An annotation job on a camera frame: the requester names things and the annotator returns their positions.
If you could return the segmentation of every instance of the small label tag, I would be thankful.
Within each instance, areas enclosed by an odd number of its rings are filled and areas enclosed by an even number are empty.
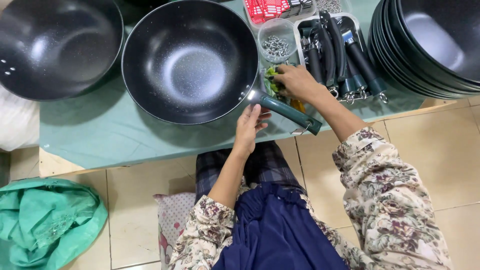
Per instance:
[[[292,135],[302,135],[303,133],[305,133],[305,131],[307,131],[306,129],[304,128],[297,128],[296,130],[294,130],[292,133]]]

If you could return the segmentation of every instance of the pan handle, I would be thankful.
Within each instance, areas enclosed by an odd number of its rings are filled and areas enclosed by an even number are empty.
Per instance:
[[[317,135],[322,127],[322,123],[317,119],[298,111],[294,107],[289,106],[269,95],[260,96],[260,106],[271,109],[272,111],[292,120],[301,127],[306,128],[313,135]]]

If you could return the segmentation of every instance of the green plastic bag bundle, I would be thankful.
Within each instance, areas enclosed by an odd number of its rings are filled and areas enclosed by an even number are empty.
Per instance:
[[[108,212],[98,193],[63,179],[0,188],[0,270],[57,270],[86,250]]]

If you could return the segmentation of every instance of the stack of pans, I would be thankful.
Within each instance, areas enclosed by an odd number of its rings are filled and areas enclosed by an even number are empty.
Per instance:
[[[480,94],[480,2],[381,0],[368,51],[392,87],[423,97]]]

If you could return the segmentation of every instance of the hand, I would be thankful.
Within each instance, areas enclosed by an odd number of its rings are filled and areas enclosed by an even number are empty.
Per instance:
[[[274,81],[285,85],[286,90],[280,92],[281,95],[300,100],[303,103],[312,103],[319,94],[328,93],[328,89],[319,84],[308,70],[299,65],[280,65],[278,67],[279,75],[276,75]]]
[[[261,123],[261,121],[272,117],[271,113],[267,113],[269,111],[259,104],[249,105],[243,110],[237,121],[237,133],[232,152],[240,154],[245,159],[253,153],[257,132],[268,127],[267,123]]]

